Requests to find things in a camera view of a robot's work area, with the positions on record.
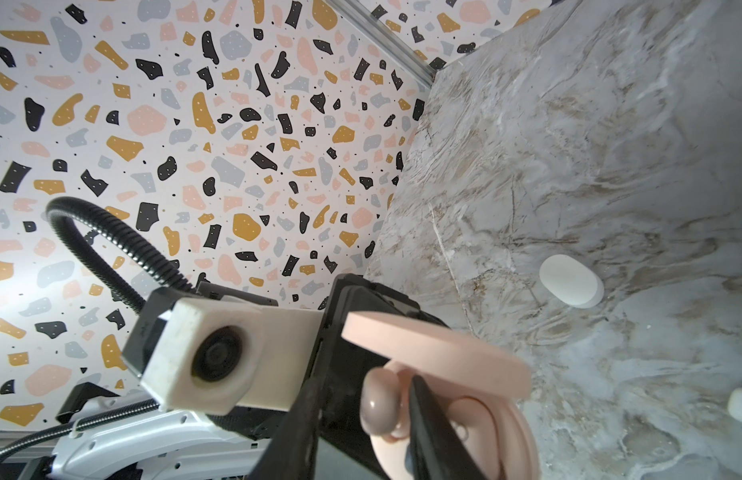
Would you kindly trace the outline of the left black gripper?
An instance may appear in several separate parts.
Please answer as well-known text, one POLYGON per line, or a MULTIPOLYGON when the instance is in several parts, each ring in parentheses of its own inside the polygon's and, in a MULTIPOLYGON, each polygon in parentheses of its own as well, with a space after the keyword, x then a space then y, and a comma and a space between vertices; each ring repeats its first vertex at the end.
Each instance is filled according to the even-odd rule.
MULTIPOLYGON (((355 274, 342 274, 321 304, 322 320, 313 341, 307 371, 299 378, 304 384, 317 379, 323 400, 319 425, 319 446, 326 443, 351 459, 352 467, 374 479, 385 479, 369 437, 359 420, 361 386, 365 374, 381 367, 387 359, 341 338, 341 331, 351 312, 371 311, 402 315, 433 325, 444 324, 423 311, 405 294, 355 274)), ((252 440, 261 437, 270 442, 288 413, 276 414, 272 407, 252 409, 237 407, 231 414, 216 416, 221 427, 233 425, 237 433, 252 440)))

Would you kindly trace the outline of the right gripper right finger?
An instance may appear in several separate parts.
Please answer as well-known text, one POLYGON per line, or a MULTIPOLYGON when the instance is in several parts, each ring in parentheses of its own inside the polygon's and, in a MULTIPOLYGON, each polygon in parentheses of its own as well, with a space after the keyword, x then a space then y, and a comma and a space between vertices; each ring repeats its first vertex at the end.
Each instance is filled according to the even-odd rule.
POLYGON ((409 418, 414 479, 485 479, 419 375, 409 385, 409 418))

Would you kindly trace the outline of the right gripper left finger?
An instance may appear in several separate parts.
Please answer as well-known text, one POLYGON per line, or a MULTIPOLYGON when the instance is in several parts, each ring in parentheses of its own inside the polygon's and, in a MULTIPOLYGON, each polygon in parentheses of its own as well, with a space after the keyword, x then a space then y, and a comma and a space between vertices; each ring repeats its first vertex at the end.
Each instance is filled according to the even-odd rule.
POLYGON ((250 480, 314 478, 322 405, 318 380, 307 380, 250 480))

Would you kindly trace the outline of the pink earbud case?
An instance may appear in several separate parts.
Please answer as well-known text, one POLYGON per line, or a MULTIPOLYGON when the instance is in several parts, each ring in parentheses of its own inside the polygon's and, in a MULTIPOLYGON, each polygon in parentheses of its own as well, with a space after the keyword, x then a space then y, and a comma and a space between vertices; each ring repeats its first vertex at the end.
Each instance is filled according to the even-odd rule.
POLYGON ((381 367, 401 384, 398 425, 369 436, 391 479, 411 479, 409 385, 424 378, 482 474, 488 479, 536 479, 538 450, 516 403, 531 393, 530 368, 500 348, 446 327, 409 317, 352 312, 344 340, 387 359, 381 367))

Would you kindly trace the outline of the white earbud case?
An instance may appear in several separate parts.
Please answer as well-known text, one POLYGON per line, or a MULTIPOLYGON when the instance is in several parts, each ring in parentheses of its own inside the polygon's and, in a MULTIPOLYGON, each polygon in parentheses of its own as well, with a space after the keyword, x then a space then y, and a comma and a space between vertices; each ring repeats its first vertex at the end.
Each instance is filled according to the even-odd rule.
POLYGON ((556 254, 545 259, 539 269, 542 285, 570 307, 594 307, 604 297, 604 285, 598 275, 578 260, 556 254))

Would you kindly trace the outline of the pink earbud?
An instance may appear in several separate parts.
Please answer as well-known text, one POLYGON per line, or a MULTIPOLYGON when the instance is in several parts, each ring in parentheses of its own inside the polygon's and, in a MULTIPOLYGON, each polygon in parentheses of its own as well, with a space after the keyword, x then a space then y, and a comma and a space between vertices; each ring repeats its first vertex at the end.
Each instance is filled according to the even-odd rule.
POLYGON ((366 434, 391 434, 398 425, 402 390, 398 376, 385 368, 373 368, 364 377, 359 418, 366 434))

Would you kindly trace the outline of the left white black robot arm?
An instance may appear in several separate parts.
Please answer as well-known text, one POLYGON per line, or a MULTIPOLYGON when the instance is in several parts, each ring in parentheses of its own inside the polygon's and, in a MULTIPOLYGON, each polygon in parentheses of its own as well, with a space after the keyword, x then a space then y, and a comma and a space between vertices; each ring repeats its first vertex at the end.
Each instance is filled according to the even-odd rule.
POLYGON ((365 374, 385 358, 341 336, 350 314, 434 323, 406 295, 341 275, 321 311, 202 281, 144 302, 123 361, 143 392, 76 387, 55 427, 0 450, 2 464, 46 442, 25 479, 310 479, 321 442, 375 477, 359 420, 365 374))

